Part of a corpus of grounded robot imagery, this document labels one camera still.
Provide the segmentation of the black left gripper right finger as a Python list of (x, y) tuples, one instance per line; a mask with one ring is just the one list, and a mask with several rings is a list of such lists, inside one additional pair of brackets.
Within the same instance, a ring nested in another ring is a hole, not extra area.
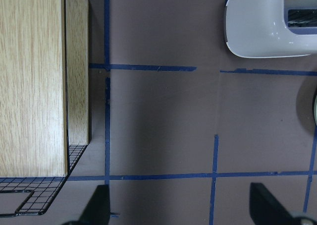
[(262, 183), (250, 184), (250, 217), (256, 225), (291, 225), (293, 217)]

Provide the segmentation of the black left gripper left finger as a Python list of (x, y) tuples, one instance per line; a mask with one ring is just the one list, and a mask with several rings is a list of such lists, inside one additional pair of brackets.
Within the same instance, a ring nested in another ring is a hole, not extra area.
[(110, 220), (109, 186), (98, 185), (83, 210), (80, 225), (107, 225)]

